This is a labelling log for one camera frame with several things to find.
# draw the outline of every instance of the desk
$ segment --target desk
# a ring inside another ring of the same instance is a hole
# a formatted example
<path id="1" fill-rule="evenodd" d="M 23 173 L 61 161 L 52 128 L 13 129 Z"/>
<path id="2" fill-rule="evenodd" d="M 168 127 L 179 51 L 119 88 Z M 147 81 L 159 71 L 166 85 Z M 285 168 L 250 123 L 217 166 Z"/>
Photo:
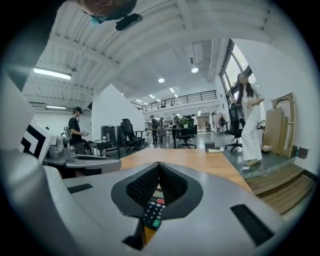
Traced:
<path id="1" fill-rule="evenodd" d="M 251 192 L 248 184 L 223 153 L 206 153 L 204 149 L 145 148 L 121 158 L 120 170 L 157 161 L 218 175 L 237 183 L 245 190 Z"/>

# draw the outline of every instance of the white wall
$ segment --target white wall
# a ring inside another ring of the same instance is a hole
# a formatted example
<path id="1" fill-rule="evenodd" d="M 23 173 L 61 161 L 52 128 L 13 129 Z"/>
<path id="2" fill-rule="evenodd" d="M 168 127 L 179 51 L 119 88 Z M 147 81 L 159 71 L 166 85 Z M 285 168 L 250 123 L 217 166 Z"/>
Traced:
<path id="1" fill-rule="evenodd" d="M 319 167 L 319 79 L 314 65 L 302 44 L 290 43 L 296 38 L 288 33 L 276 33 L 271 44 L 233 39 L 250 65 L 261 94 L 265 110 L 272 108 L 271 100 L 293 92 L 295 99 L 294 145 L 309 149 L 307 159 L 297 158 L 300 167 L 317 174 Z M 280 46 L 286 46 L 282 52 Z"/>
<path id="2" fill-rule="evenodd" d="M 144 116 L 112 84 L 101 93 L 94 92 L 92 103 L 92 137 L 101 140 L 101 126 L 119 126 L 122 119 L 131 121 L 134 131 L 144 131 Z"/>
<path id="3" fill-rule="evenodd" d="M 64 127 L 68 125 L 69 119 L 72 116 L 70 113 L 50 113 L 50 112 L 38 112 L 35 114 L 33 119 L 37 124 L 46 128 L 49 127 L 49 131 L 57 136 L 60 136 L 64 132 Z M 80 130 L 85 130 L 89 133 L 88 136 L 83 137 L 85 140 L 92 140 L 92 129 L 91 129 L 91 115 L 81 115 L 79 117 Z"/>

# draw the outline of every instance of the woman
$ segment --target woman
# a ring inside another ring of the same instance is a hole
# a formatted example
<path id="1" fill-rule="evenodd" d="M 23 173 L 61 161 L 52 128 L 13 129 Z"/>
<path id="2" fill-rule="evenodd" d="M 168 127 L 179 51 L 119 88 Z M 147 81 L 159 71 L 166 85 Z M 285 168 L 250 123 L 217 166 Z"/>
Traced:
<path id="1" fill-rule="evenodd" d="M 260 103 L 265 99 L 260 97 L 255 85 L 249 83 L 248 78 L 240 73 L 237 78 L 239 96 L 236 100 L 230 91 L 227 93 L 237 106 L 242 104 L 245 126 L 242 130 L 242 148 L 244 166 L 253 166 L 262 159 L 260 143 L 257 135 L 257 124 L 261 121 Z"/>

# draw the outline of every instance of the wooden desk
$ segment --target wooden desk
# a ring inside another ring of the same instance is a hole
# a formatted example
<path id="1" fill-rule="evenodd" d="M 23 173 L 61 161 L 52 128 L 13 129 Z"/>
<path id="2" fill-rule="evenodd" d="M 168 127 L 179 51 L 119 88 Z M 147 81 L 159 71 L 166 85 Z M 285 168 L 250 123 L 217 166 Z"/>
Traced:
<path id="1" fill-rule="evenodd" d="M 227 178 L 251 192 L 240 173 L 222 153 L 206 153 L 204 149 L 146 148 L 121 158 L 121 170 L 157 161 L 215 174 Z"/>

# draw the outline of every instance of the wooden ramp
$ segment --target wooden ramp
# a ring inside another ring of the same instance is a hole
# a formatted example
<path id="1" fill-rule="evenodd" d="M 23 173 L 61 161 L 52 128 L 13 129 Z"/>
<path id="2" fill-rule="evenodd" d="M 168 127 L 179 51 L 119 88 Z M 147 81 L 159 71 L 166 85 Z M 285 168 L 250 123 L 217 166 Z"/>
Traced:
<path id="1" fill-rule="evenodd" d="M 315 183 L 294 164 L 245 181 L 256 196 L 282 215 L 305 198 Z"/>

